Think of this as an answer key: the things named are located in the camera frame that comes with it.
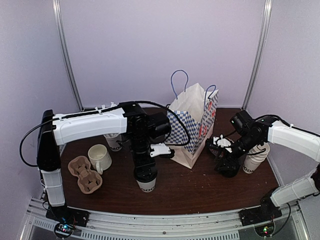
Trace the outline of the white paper coffee cup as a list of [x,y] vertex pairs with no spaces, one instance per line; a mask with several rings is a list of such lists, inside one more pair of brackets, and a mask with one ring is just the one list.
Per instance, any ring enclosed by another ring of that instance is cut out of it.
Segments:
[[141,191],[145,193],[150,193],[155,189],[156,186],[156,177],[152,177],[151,179],[137,179],[136,182]]

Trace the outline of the blue checkered paper bag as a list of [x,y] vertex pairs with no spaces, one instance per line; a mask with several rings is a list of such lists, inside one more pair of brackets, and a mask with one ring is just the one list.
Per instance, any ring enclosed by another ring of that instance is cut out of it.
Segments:
[[180,94],[173,93],[175,99],[167,112],[171,133],[165,144],[173,145],[173,161],[192,169],[213,133],[219,90],[214,84],[204,89],[195,83]]

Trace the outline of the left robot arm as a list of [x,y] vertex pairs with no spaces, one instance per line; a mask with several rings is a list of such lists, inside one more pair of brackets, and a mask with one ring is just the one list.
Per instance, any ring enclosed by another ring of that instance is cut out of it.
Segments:
[[175,154],[166,144],[154,144],[151,140],[170,132],[170,121],[164,113],[148,115],[138,101],[72,114],[45,111],[39,126],[36,163],[43,176],[53,215],[61,222],[72,218],[63,190],[61,145],[106,134],[124,134],[130,141],[134,176],[139,182],[147,183],[157,176],[154,158],[171,158]]

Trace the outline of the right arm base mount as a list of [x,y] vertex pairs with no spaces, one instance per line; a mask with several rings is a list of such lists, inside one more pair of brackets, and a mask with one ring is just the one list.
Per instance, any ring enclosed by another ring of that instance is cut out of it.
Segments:
[[262,209],[261,206],[254,208],[244,208],[238,212],[242,226],[255,225],[262,222],[271,221],[282,216],[279,208],[269,210]]

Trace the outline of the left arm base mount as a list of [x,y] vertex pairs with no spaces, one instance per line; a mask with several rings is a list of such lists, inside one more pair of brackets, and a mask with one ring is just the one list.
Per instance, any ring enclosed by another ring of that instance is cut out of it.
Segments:
[[86,227],[90,213],[86,210],[74,209],[64,206],[49,206],[46,218],[72,226]]

